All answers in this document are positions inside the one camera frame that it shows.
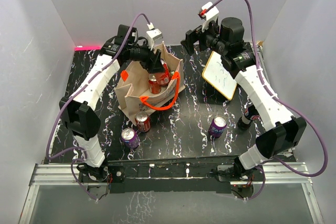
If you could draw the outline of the canvas bag with orange handles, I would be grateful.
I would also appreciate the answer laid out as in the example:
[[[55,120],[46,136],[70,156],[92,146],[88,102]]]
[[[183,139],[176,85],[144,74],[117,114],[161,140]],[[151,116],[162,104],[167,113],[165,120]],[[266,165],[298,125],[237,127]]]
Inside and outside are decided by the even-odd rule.
[[[161,51],[161,59],[174,72],[166,85],[154,87],[150,82],[153,74],[143,69],[139,62],[132,61],[121,72],[114,89],[118,108],[134,124],[136,114],[141,111],[151,115],[156,111],[169,110],[177,101],[178,94],[185,89],[183,60],[169,53],[163,42],[155,46],[155,50]]]

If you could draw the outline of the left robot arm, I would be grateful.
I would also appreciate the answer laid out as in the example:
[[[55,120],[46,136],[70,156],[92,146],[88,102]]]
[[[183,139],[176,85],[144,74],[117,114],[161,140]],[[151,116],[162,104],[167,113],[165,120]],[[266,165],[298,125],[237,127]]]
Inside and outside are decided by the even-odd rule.
[[[60,100],[62,122],[72,131],[85,155],[79,170],[93,180],[104,181],[109,173],[98,140],[101,121],[95,113],[97,102],[112,76],[128,61],[139,62],[148,73],[163,73],[161,52],[154,50],[155,41],[162,37],[159,29],[148,24],[148,31],[142,38],[144,42],[139,45],[141,37],[137,29],[120,25],[117,35],[99,50],[94,66],[77,91]]]

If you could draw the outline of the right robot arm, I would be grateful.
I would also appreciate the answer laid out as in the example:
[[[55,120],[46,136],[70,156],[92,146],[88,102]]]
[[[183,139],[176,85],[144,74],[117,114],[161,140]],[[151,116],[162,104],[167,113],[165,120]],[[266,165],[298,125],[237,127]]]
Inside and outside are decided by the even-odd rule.
[[[253,169],[277,154],[296,147],[307,126],[302,117],[295,117],[276,101],[275,94],[270,93],[271,87],[259,65],[256,44],[243,40],[244,31],[240,19],[229,17],[220,23],[211,21],[207,29],[198,26],[188,30],[181,41],[189,55],[193,54],[196,42],[201,51],[210,49],[219,54],[222,66],[246,92],[252,105],[239,119],[240,128],[249,128],[257,118],[263,122],[265,132],[224,172],[240,180],[247,180],[253,174]]]

